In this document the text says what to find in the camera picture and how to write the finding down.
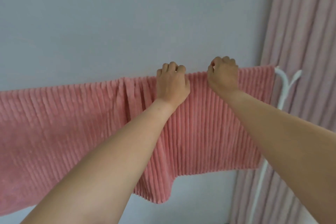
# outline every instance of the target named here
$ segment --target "forearm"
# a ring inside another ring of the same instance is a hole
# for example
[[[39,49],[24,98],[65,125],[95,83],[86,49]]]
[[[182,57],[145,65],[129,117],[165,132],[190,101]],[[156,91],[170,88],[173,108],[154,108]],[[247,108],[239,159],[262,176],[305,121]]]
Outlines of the forearm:
[[[317,221],[336,223],[336,135],[240,91],[227,102]]]
[[[23,223],[117,223],[173,111],[155,101],[88,154]]]

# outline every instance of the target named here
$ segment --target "towel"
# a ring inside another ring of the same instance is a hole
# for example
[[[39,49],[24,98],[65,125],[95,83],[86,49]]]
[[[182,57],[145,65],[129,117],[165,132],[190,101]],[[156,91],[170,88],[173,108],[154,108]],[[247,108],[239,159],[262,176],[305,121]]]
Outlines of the towel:
[[[134,193],[170,197],[181,175],[254,169],[261,154],[231,109],[191,73]],[[239,87],[269,103],[274,67],[239,69]],[[0,215],[37,204],[90,150],[150,106],[155,77],[0,92]]]

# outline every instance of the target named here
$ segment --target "pink towel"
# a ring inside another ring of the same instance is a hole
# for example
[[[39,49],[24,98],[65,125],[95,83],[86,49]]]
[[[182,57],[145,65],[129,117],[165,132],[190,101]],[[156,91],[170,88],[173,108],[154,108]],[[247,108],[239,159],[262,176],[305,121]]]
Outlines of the pink towel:
[[[191,93],[164,127],[134,193],[168,200],[174,179],[256,168],[260,153],[228,106],[188,74]],[[155,78],[0,92],[0,215],[37,204],[90,150],[155,99]],[[239,70],[239,86],[269,103],[274,67]]]

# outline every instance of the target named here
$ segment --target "pink curtain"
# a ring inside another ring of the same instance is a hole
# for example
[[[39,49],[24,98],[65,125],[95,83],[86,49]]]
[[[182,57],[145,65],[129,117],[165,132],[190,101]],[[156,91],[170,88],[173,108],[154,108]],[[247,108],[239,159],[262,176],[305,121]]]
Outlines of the pink curtain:
[[[279,65],[289,78],[302,69],[284,110],[336,132],[336,0],[273,0],[261,64]],[[281,80],[276,79],[276,106]],[[239,171],[230,224],[245,224],[259,170]],[[294,224],[303,209],[268,166],[254,224]]]

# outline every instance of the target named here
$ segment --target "hand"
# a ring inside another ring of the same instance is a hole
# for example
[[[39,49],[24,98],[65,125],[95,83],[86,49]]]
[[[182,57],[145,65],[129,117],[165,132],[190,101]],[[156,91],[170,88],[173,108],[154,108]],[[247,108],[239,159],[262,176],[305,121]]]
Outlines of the hand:
[[[183,103],[190,93],[190,82],[185,77],[186,67],[178,66],[175,62],[163,64],[157,70],[156,91],[157,99],[170,104],[174,110]]]
[[[228,102],[238,89],[238,66],[234,59],[216,57],[208,67],[208,84],[224,101]]]

